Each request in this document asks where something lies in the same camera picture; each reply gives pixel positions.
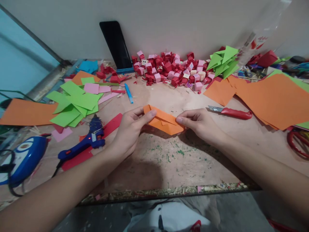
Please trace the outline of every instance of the metal frame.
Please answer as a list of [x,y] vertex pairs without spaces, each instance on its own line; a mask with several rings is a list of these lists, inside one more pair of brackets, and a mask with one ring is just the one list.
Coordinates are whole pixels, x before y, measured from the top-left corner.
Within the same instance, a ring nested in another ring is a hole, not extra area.
[[3,10],[15,23],[17,23],[28,35],[30,35],[42,48],[45,49],[53,58],[55,58],[62,66],[72,65],[70,61],[62,59],[49,46],[40,40],[32,31],[30,31],[24,24],[22,24],[14,15],[0,4],[0,9]]

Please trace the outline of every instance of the blade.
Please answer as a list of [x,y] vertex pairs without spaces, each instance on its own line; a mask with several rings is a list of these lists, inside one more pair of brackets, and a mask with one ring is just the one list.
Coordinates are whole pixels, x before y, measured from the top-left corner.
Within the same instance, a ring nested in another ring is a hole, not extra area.
[[212,111],[221,112],[223,110],[223,108],[221,108],[221,107],[215,107],[215,106],[208,106],[208,107]]

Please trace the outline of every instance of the smartphone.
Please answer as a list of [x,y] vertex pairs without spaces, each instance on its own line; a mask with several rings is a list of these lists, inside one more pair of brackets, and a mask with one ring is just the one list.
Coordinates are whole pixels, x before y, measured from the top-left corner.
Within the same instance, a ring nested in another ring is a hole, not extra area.
[[132,68],[120,24],[117,21],[100,22],[100,28],[113,56],[117,69]]

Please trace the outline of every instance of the clear plastic bottle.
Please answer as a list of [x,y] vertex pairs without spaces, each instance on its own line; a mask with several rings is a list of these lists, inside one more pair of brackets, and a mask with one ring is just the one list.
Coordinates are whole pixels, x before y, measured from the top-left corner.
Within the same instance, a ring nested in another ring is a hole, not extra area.
[[237,54],[239,71],[248,61],[256,55],[265,41],[277,29],[281,14],[287,9],[292,0],[276,0],[267,7],[261,16],[261,20],[254,26],[254,29]]

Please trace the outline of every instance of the table surface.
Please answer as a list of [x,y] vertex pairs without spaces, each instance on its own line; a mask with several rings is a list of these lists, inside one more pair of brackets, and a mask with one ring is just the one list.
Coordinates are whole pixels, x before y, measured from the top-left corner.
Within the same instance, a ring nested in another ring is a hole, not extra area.
[[[134,98],[130,104],[127,95],[113,97],[99,105],[97,115],[105,124],[118,113],[125,113],[139,106],[150,104],[173,116],[190,109],[220,106],[213,100],[197,94],[185,87],[174,88],[169,84],[156,83],[146,86],[146,82],[135,77],[125,81]],[[236,96],[229,102],[229,108],[248,111]],[[296,155],[286,141],[287,132],[275,131],[264,125],[255,116],[250,120],[240,120],[210,112],[214,121],[227,134],[242,143],[268,155],[295,170],[309,176],[308,162]],[[93,115],[87,116],[90,121]],[[52,125],[38,127],[41,133],[50,133]],[[45,155],[35,172],[24,182],[30,191],[51,178],[58,164],[57,155],[79,142],[79,136],[88,133],[87,123],[72,128],[73,133],[61,142],[54,138],[48,144]],[[106,145],[92,150],[95,155],[105,149],[113,140],[117,130],[106,138]],[[22,140],[34,136],[29,132]],[[155,130],[152,134],[140,135],[136,150],[122,162],[82,203],[112,202],[138,198],[179,196],[185,194],[205,194],[209,192],[246,190],[256,185],[229,161],[220,151],[200,140],[192,131],[180,136]],[[0,186],[2,206],[11,203],[13,197],[7,186]]]

